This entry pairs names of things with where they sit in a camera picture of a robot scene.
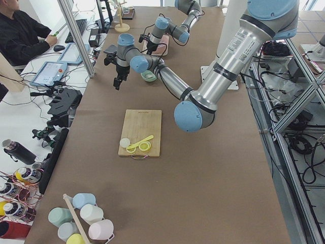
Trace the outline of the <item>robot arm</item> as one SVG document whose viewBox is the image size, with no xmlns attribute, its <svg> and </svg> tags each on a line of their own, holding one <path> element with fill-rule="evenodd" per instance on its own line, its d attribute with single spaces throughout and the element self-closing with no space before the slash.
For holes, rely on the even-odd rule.
<svg viewBox="0 0 325 244">
<path fill-rule="evenodd" d="M 196 132 L 213 123 L 218 100 L 264 42 L 296 35 L 298 16 L 298 1 L 248 1 L 238 31 L 196 90 L 161 58 L 141 53 L 134 45 L 134 37 L 127 33 L 119 35 L 114 51 L 107 53 L 104 64 L 116 67 L 117 77 L 113 82 L 116 89 L 127 79 L 130 70 L 153 72 L 180 100 L 174 110 L 177 126 L 186 132 Z"/>
<path fill-rule="evenodd" d="M 157 50 L 164 34 L 171 36 L 179 45 L 186 45 L 189 40 L 190 29 L 205 14 L 197 1 L 175 1 L 175 7 L 187 17 L 180 25 L 177 25 L 169 17 L 158 16 L 152 33 L 146 34 L 144 32 L 141 36 L 147 41 L 147 54 L 152 54 Z"/>
</svg>

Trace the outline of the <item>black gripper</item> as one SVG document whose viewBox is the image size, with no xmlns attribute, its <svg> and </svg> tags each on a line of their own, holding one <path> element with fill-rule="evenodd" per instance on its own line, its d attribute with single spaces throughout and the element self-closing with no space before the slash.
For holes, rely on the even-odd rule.
<svg viewBox="0 0 325 244">
<path fill-rule="evenodd" d="M 121 66 L 119 64 L 116 65 L 117 77 L 114 78 L 113 86 L 116 90 L 120 89 L 120 85 L 123 81 L 127 81 L 127 77 L 130 73 L 130 66 Z"/>
<path fill-rule="evenodd" d="M 147 55 L 151 55 L 153 52 L 155 52 L 158 48 L 159 44 L 153 43 L 151 41 L 147 42 Z"/>
</svg>

